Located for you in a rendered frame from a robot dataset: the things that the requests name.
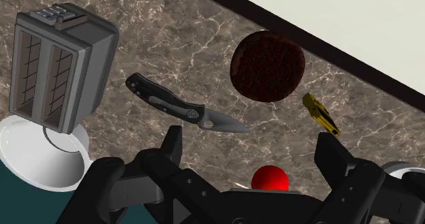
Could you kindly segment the yellow utility knife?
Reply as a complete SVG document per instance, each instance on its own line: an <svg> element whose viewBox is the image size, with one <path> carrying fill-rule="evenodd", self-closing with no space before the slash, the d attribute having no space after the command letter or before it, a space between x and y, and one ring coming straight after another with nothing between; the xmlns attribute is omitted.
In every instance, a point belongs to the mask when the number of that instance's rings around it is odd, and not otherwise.
<svg viewBox="0 0 425 224"><path fill-rule="evenodd" d="M332 133L335 137L341 134L327 109L312 94L305 94L302 98L302 103L312 118L327 132Z"/></svg>

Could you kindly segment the red ball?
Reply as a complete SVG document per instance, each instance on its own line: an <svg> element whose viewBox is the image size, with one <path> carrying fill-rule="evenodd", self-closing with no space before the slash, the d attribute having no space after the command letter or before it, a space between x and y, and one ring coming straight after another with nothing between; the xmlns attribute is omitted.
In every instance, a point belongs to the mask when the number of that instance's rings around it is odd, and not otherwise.
<svg viewBox="0 0 425 224"><path fill-rule="evenodd" d="M274 165L265 165L254 173L251 179L251 187L264 191L287 191L289 189L289 179L281 168Z"/></svg>

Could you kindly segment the white bowl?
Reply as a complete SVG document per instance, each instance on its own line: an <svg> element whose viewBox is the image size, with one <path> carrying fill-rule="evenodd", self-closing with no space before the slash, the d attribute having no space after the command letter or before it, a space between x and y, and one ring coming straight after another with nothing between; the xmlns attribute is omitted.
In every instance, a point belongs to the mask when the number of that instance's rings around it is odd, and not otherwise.
<svg viewBox="0 0 425 224"><path fill-rule="evenodd" d="M58 133L20 116L0 121L0 160L21 180L55 192L73 191L92 160L82 125Z"/></svg>

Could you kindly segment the dark brown round patty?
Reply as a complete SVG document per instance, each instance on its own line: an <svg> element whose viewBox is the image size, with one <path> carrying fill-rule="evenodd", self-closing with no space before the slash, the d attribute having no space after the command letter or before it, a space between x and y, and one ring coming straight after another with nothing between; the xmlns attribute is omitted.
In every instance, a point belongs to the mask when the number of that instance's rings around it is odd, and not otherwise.
<svg viewBox="0 0 425 224"><path fill-rule="evenodd" d="M260 102L285 99L299 85L305 69L297 43L272 31L246 36L234 51L230 79L244 97Z"/></svg>

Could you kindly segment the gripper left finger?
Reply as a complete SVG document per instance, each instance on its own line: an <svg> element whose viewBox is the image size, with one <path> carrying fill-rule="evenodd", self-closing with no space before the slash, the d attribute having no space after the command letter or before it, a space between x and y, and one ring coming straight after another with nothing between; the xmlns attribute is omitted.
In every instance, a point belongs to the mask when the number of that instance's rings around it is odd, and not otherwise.
<svg viewBox="0 0 425 224"><path fill-rule="evenodd" d="M119 224L127 208L146 205L159 224L221 224L220 192L179 167L183 129L172 125L160 148L141 150L130 163L94 161L56 224Z"/></svg>

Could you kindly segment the white round dish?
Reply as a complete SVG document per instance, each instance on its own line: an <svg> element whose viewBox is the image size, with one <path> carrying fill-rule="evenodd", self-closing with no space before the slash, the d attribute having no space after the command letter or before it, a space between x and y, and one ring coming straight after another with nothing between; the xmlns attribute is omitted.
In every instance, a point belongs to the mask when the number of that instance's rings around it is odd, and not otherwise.
<svg viewBox="0 0 425 224"><path fill-rule="evenodd" d="M391 161L381 166L389 175L401 179L406 172L419 172L425 174L425 167L419 167L405 161Z"/></svg>

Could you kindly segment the black folding pocket knife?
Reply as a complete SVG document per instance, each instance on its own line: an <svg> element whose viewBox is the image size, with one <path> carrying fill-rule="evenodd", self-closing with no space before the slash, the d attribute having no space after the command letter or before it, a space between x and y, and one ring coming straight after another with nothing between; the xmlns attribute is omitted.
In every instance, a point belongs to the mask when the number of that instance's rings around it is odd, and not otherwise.
<svg viewBox="0 0 425 224"><path fill-rule="evenodd" d="M152 82L139 73L130 75L126 87L148 105L197 125L200 129L228 133L249 133L240 121L206 108L204 104L188 103L160 84Z"/></svg>

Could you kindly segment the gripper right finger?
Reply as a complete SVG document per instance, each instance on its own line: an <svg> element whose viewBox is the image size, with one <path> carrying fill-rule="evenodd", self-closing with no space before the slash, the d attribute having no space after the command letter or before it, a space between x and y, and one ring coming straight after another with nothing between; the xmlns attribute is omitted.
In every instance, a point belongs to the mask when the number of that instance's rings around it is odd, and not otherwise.
<svg viewBox="0 0 425 224"><path fill-rule="evenodd" d="M314 162L332 191L309 224L368 224L371 216L391 224L425 224L425 173L395 178L376 163L353 157L326 132L318 135Z"/></svg>

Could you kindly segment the grey two-slot toaster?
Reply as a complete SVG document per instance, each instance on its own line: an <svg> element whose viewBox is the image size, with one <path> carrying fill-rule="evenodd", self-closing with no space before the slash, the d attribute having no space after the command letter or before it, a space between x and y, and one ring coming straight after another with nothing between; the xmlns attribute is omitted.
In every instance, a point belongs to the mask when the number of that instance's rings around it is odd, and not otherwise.
<svg viewBox="0 0 425 224"><path fill-rule="evenodd" d="M70 134L99 106L118 41L113 23L73 3L17 13L9 111Z"/></svg>

